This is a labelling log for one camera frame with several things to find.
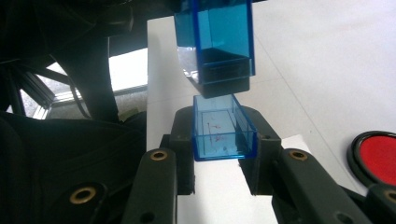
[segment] white table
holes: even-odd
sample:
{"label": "white table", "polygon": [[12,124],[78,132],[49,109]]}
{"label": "white table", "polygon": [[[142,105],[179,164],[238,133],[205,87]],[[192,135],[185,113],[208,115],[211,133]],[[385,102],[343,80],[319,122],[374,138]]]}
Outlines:
{"label": "white table", "polygon": [[[242,105],[281,138],[300,134],[340,185],[364,194],[348,144],[396,132],[394,1],[274,0],[255,4],[256,76]],[[148,22],[148,148],[170,133],[197,90],[178,64],[173,18]],[[178,223],[276,223],[270,197],[249,195],[237,161],[196,162],[196,194],[178,197]]]}

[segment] transparent blue box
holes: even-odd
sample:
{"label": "transparent blue box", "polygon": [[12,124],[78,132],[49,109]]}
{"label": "transparent blue box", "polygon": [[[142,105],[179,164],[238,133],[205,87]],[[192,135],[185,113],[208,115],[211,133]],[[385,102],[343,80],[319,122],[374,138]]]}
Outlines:
{"label": "transparent blue box", "polygon": [[181,0],[175,27],[180,63],[197,84],[255,74],[251,0]]}
{"label": "transparent blue box", "polygon": [[244,159],[257,154],[257,129],[235,96],[193,98],[192,145],[196,161]]}

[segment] blue acrylic container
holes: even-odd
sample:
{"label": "blue acrylic container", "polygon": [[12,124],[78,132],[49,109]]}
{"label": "blue acrylic container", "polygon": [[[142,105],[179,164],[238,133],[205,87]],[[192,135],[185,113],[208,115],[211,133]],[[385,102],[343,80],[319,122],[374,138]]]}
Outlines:
{"label": "blue acrylic container", "polygon": [[251,0],[181,0],[175,27],[180,63],[197,84],[254,75]]}
{"label": "blue acrylic container", "polygon": [[235,96],[193,98],[192,144],[196,161],[244,159],[257,154],[257,129]]}

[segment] screw hole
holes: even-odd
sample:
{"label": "screw hole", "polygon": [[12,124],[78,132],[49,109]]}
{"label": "screw hole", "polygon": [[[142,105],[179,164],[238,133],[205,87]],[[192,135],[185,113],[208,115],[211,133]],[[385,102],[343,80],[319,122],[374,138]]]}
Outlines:
{"label": "screw hole", "polygon": [[305,153],[297,150],[292,150],[290,152],[290,156],[298,161],[305,161],[306,159],[308,159],[308,156]]}
{"label": "screw hole", "polygon": [[335,216],[340,222],[344,223],[344,224],[353,224],[353,219],[348,216],[347,214],[344,213],[337,213],[337,215]]}
{"label": "screw hole", "polygon": [[151,159],[154,161],[162,161],[168,157],[168,154],[165,151],[159,150],[155,151],[150,155]]}
{"label": "screw hole", "polygon": [[78,198],[78,199],[83,199],[83,198],[86,198],[86,197],[90,196],[90,194],[91,194],[91,193],[90,193],[89,191],[84,190],[84,191],[78,193],[78,194],[76,195],[76,198]]}
{"label": "screw hole", "polygon": [[70,196],[70,203],[81,204],[89,202],[96,195],[96,189],[86,187],[75,190]]}
{"label": "screw hole", "polygon": [[396,190],[387,190],[385,191],[385,195],[389,200],[396,203]]}
{"label": "screw hole", "polygon": [[150,222],[154,221],[154,218],[155,218],[155,215],[153,213],[147,212],[140,217],[140,222],[141,223],[150,223]]}

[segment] white surface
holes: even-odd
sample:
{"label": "white surface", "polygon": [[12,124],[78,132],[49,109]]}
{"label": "white surface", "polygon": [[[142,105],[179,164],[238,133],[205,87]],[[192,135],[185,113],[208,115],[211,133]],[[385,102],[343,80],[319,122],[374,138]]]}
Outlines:
{"label": "white surface", "polygon": [[[281,138],[300,134],[337,183],[365,193],[348,144],[396,132],[396,2],[274,0],[253,8],[257,76],[236,94]],[[172,18],[148,22],[148,148],[170,133],[197,94],[178,65]],[[252,197],[237,161],[195,163],[196,195],[178,197],[178,223],[276,223],[269,197]]]}
{"label": "white surface", "polygon": [[148,84],[148,50],[140,49],[108,60],[113,91]]}

